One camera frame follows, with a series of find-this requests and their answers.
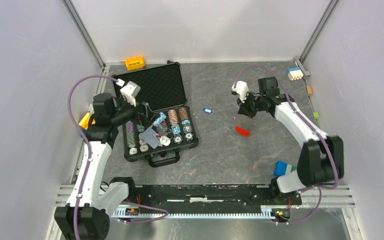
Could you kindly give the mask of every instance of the red plastic piece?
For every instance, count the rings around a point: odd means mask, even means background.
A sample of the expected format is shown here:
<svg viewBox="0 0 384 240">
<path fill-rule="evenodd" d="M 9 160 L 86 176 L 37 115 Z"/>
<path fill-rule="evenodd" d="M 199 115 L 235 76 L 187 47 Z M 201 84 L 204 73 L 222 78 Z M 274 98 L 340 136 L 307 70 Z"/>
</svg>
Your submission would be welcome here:
<svg viewBox="0 0 384 240">
<path fill-rule="evenodd" d="M 251 136 L 251 132 L 246 130 L 246 129 L 243 129 L 242 127 L 240 126 L 236 126 L 234 127 L 234 129 L 236 130 L 236 132 L 244 137 L 249 137 Z"/>
</svg>

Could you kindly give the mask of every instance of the white poker chip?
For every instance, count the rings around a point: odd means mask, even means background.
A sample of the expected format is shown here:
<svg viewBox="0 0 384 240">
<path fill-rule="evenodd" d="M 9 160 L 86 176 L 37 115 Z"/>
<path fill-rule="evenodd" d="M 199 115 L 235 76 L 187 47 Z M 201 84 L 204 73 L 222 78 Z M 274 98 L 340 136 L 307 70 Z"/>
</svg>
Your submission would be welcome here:
<svg viewBox="0 0 384 240">
<path fill-rule="evenodd" d="M 129 149 L 128 154 L 134 155 L 138 153 L 138 149 L 136 147 L 132 147 Z"/>
<path fill-rule="evenodd" d="M 179 143 L 181 143 L 182 142 L 182 137 L 181 136 L 176 136 L 175 138 L 174 138 L 174 143 L 175 144 L 179 144 Z"/>
<path fill-rule="evenodd" d="M 168 145 L 170 145 L 170 138 L 168 138 L 167 136 L 162 136 L 162 137 L 160 137 L 159 138 L 159 142 L 162 144 L 162 145 L 164 145 L 164 146 L 168 146 Z"/>
<path fill-rule="evenodd" d="M 194 138 L 194 135 L 190 132 L 186 133 L 184 135 L 184 137 L 187 139 L 187 140 L 192 140 Z"/>
<path fill-rule="evenodd" d="M 148 151 L 148 149 L 150 149 L 150 148 L 148 147 L 148 144 L 145 144 L 145 145 L 140 146 L 140 151 L 141 151 L 141 152 L 146 152 L 146 151 Z"/>
</svg>

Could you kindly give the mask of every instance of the black briefcase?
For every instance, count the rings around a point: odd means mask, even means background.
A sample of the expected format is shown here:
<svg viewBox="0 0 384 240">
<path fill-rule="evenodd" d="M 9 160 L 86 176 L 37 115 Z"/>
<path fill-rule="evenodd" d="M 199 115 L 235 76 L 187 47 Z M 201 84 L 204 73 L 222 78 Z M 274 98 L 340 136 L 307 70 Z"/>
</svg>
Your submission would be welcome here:
<svg viewBox="0 0 384 240">
<path fill-rule="evenodd" d="M 146 102 L 149 106 L 145 107 L 142 113 L 138 113 L 137 119 L 123 125 L 124 158 L 127 161 L 135 162 L 146 159 L 150 166 L 154 168 L 162 167 L 177 163 L 180 160 L 182 150 L 198 146 L 199 139 L 195 131 L 190 108 L 186 105 L 188 100 L 179 63 L 174 62 L 126 72 L 114 75 L 113 78 L 122 79 L 125 82 L 131 81 L 139 85 L 140 91 L 135 97 L 136 102 L 138 104 Z M 121 87 L 114 84 L 114 88 L 117 97 L 120 98 Z M 139 134 L 152 125 L 154 120 L 159 117 L 159 113 L 164 113 L 167 116 L 163 126 L 167 127 L 168 133 L 171 132 L 167 134 L 170 144 L 167 146 L 160 144 L 153 149 L 150 145 L 145 146 L 144 140 L 140 139 Z M 179 126 L 179 134 L 174 134 L 177 133 L 177 130 L 173 130 L 171 123 L 173 123 L 174 128 L 176 128 L 176 125 Z M 164 133 L 160 132 L 157 132 L 159 137 L 164 135 Z M 160 156 L 162 159 L 155 160 L 155 156 Z"/>
</svg>

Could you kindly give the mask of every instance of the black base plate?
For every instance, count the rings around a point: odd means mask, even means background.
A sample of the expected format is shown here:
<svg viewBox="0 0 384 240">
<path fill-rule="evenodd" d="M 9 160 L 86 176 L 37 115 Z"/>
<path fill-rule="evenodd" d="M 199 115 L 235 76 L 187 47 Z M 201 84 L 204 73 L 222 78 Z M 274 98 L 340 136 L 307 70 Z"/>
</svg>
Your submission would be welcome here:
<svg viewBox="0 0 384 240">
<path fill-rule="evenodd" d="M 170 214 L 261 213 L 261 205 L 301 205 L 301 196 L 288 193 L 270 199 L 268 184 L 137 185 L 140 203 L 165 209 Z M 207 201 L 194 201 L 206 198 Z M 141 208 L 143 214 L 159 213 Z"/>
</svg>

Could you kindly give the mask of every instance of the poker chip case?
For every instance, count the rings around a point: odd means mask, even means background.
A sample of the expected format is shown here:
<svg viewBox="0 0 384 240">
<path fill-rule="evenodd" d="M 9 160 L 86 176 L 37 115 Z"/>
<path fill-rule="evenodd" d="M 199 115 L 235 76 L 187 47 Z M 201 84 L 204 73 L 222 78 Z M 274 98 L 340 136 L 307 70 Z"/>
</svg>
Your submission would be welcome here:
<svg viewBox="0 0 384 240">
<path fill-rule="evenodd" d="M 127 126 L 126 124 L 122 126 L 124 158 L 127 161 L 135 162 L 137 160 L 145 159 L 148 161 L 149 165 L 154 168 L 162 167 L 177 163 L 180 160 L 182 150 L 191 149 L 198 146 L 199 139 L 196 133 L 196 128 L 193 123 L 190 108 L 186 105 L 188 100 L 185 93 L 185 87 L 183 84 L 182 72 L 179 63 L 172 62 L 161 66 L 129 71 L 126 73 L 114 75 L 112 77 L 115 79 L 122 79 L 125 82 L 131 81 L 139 85 L 140 91 L 135 98 L 136 102 L 138 104 L 142 102 L 147 102 L 149 104 L 149 107 L 142 106 L 141 108 L 143 109 L 139 111 L 137 118 L 132 121 L 135 126 L 133 130 L 134 134 L 131 133 L 132 127 L 130 125 L 128 126 L 130 144 L 128 144 L 128 135 L 126 130 Z M 121 87 L 114 84 L 114 88 L 116 96 L 120 98 Z M 181 108 L 184 108 L 181 110 L 182 117 L 185 118 L 186 110 L 187 117 L 190 122 L 190 126 L 185 129 L 186 131 L 191 129 L 191 132 L 185 132 L 180 123 L 181 116 L 179 109 Z M 142 151 L 141 143 L 143 144 L 143 140 L 140 142 L 138 129 L 141 128 L 141 126 L 144 126 L 145 129 L 148 128 L 158 117 L 156 114 L 152 113 L 151 110 L 152 112 L 158 114 L 162 112 L 167 116 L 166 125 L 169 130 L 172 127 L 169 121 L 169 111 L 175 110 L 177 119 L 179 120 L 178 125 L 180 126 L 180 135 L 182 138 L 181 143 L 175 143 L 174 137 L 171 137 L 171 142 L 168 146 L 158 146 L 155 149 L 153 149 L 151 146 L 148 146 L 146 151 Z M 187 141 L 186 135 L 190 138 L 191 133 L 193 134 L 193 139 Z M 137 149 L 136 152 L 132 152 L 131 150 L 133 137 L 134 144 Z"/>
</svg>

